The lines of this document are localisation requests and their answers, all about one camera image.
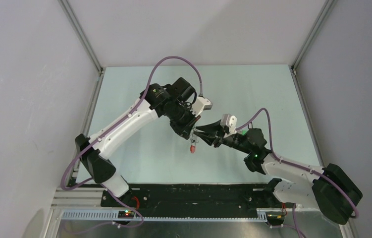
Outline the red keyring with keys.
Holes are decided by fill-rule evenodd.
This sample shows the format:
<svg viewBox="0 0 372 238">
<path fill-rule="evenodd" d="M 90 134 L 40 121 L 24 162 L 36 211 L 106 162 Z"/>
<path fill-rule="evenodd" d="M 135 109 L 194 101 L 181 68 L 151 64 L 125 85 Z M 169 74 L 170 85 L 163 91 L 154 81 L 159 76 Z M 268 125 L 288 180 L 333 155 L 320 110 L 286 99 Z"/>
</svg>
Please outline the red keyring with keys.
<svg viewBox="0 0 372 238">
<path fill-rule="evenodd" d="M 196 145 L 198 142 L 198 136 L 195 134 L 195 131 L 192 131 L 190 135 L 190 153 L 194 154 L 196 152 Z"/>
</svg>

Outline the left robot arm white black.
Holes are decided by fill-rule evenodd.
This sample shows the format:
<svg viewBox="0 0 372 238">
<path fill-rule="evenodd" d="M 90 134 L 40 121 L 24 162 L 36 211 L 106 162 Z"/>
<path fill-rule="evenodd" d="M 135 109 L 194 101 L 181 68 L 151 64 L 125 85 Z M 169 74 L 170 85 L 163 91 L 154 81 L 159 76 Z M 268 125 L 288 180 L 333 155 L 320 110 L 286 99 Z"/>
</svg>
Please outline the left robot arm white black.
<svg viewBox="0 0 372 238">
<path fill-rule="evenodd" d="M 127 206 L 132 201 L 132 192 L 110 161 L 111 155 L 139 129 L 162 116 L 169 118 L 169 125 L 177 135 L 189 139 L 201 113 L 210 105 L 182 77 L 164 86 L 150 84 L 129 110 L 107 127 L 91 136 L 80 134 L 75 138 L 80 161 L 92 180 L 110 191 L 119 206 Z"/>
</svg>

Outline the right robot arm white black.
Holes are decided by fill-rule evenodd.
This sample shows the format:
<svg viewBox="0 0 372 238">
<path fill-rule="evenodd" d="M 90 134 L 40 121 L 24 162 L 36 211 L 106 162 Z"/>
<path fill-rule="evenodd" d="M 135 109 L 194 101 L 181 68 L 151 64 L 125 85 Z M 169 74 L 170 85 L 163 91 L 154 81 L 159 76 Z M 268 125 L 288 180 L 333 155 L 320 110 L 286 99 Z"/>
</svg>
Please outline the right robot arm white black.
<svg viewBox="0 0 372 238">
<path fill-rule="evenodd" d="M 217 121 L 196 127 L 193 134 L 214 148 L 223 145 L 245 153 L 243 161 L 249 171 L 271 176 L 263 194 L 267 206 L 300 204 L 320 210 L 340 225 L 357 216 L 355 209 L 363 194 L 338 165 L 311 166 L 287 160 L 266 147 L 261 129 L 243 132 L 234 126 Z"/>
</svg>

